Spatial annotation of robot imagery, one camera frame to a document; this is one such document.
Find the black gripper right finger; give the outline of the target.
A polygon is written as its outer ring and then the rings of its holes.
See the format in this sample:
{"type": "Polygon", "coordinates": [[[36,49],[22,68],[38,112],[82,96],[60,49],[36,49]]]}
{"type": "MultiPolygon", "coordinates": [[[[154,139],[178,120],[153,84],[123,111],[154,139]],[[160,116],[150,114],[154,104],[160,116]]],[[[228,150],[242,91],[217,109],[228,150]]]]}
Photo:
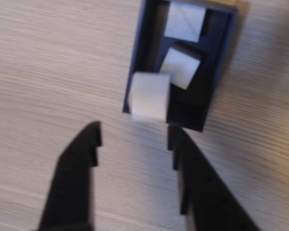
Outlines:
{"type": "Polygon", "coordinates": [[[177,171],[180,214],[187,231],[259,230],[181,127],[168,127],[168,150],[177,171]]]}

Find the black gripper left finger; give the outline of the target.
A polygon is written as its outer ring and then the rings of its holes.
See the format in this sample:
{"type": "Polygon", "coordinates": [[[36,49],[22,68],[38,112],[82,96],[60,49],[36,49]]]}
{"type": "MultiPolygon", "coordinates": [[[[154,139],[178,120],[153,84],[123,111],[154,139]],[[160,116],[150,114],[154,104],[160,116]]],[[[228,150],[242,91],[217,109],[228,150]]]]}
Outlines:
{"type": "Polygon", "coordinates": [[[101,122],[84,127],[60,154],[39,231],[93,231],[92,168],[102,146],[101,122]]]}

